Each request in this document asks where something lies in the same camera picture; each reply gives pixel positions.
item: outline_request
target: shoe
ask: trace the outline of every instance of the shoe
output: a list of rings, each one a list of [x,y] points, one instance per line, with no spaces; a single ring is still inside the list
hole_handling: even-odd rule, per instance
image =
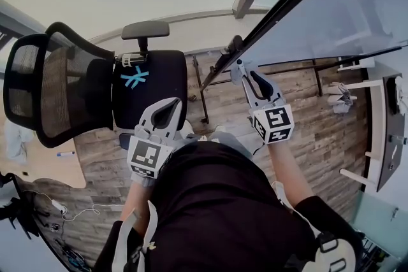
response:
[[[180,130],[180,135],[182,138],[186,138],[189,134],[194,134],[193,127],[191,127],[191,124],[188,120],[185,120],[183,128],[181,128]]]
[[[218,125],[215,129],[214,132],[227,132],[227,128],[225,128],[224,125]]]

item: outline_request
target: black sleeve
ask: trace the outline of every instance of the black sleeve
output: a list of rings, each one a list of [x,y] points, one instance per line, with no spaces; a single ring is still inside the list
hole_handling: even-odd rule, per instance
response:
[[[95,266],[92,269],[93,272],[112,272],[112,262],[115,257],[116,243],[119,237],[120,227],[122,227],[122,221],[116,221],[113,223],[108,240],[106,241],[102,252],[96,260]],[[142,237],[132,229],[127,237],[127,257],[130,255],[143,242]]]
[[[358,233],[336,212],[333,211],[320,197],[313,196],[304,199],[296,205],[309,222],[320,231],[328,231],[336,238],[347,240],[354,249],[356,262],[363,254],[363,242]]]

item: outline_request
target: black seat cushion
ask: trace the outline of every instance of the black seat cushion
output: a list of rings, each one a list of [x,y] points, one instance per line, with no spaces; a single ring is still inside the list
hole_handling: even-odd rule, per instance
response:
[[[187,113],[187,68],[184,54],[176,50],[149,51],[147,61],[139,65],[140,71],[149,72],[143,76],[145,82],[138,82],[132,89],[131,82],[121,75],[137,74],[135,67],[115,65],[113,72],[112,104],[116,126],[133,129],[139,123],[145,109],[168,97],[178,97],[183,104],[177,129],[183,127]]]

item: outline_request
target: black mesh chair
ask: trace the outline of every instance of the black mesh chair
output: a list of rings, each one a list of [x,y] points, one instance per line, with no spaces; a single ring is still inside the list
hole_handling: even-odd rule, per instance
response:
[[[147,38],[161,36],[160,27],[166,24],[142,22],[124,28],[123,39],[139,41],[141,51],[133,53],[140,57],[139,69],[149,72],[145,82],[133,88],[122,75],[134,75],[135,67],[115,65],[114,52],[89,43],[63,23],[53,23],[45,34],[18,39],[4,76],[7,118],[35,130],[41,143],[52,148],[83,132],[113,129],[112,110],[118,127],[133,129],[146,107],[179,97],[181,129],[187,111],[184,54],[147,50]]]

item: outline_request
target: wooden floor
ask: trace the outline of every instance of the wooden floor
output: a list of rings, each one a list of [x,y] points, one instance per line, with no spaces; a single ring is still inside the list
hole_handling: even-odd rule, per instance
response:
[[[209,72],[209,66],[216,61],[211,55],[197,56],[200,63],[200,75],[203,80]],[[210,124],[200,122],[204,117],[198,82],[192,57],[186,57],[189,95],[197,100],[188,104],[187,119],[198,134],[211,133],[216,125],[223,124],[227,131],[234,134],[251,152],[262,142],[251,128],[248,116],[248,104],[242,87],[232,83],[210,86],[205,90]],[[272,72],[298,66],[309,66],[311,61],[279,64],[263,67],[262,71]],[[362,174],[365,165],[367,145],[366,102],[363,90],[356,90],[357,102],[349,113],[335,115],[326,104],[325,97],[317,96],[317,84],[311,69],[270,75],[281,87],[285,98],[292,107],[295,119],[295,131],[290,140],[291,149],[314,192],[321,196],[335,211],[346,220],[353,216],[356,196],[360,185],[339,174],[340,168],[347,168]],[[222,74],[218,80],[229,78]],[[362,81],[359,71],[337,73],[335,68],[321,72],[323,85],[330,82],[355,83]],[[30,189],[48,194],[52,199],[68,208],[66,218],[92,204],[122,204],[130,186],[130,171],[126,165],[126,151],[119,146],[120,131],[100,129],[75,138],[76,149],[84,171],[87,187],[73,189],[53,180],[39,180],[25,183],[19,180],[22,189]],[[274,173],[264,147],[254,156],[254,162],[265,172],[271,183]],[[45,196],[36,196],[36,204],[41,210],[51,213],[46,219],[49,224],[62,226],[59,212]],[[55,238],[63,240],[81,253],[89,265],[97,259],[114,221],[120,215],[120,206],[100,207],[100,215],[92,211],[81,214],[72,222],[64,223],[61,230],[52,233],[42,228],[50,244],[55,246]]]

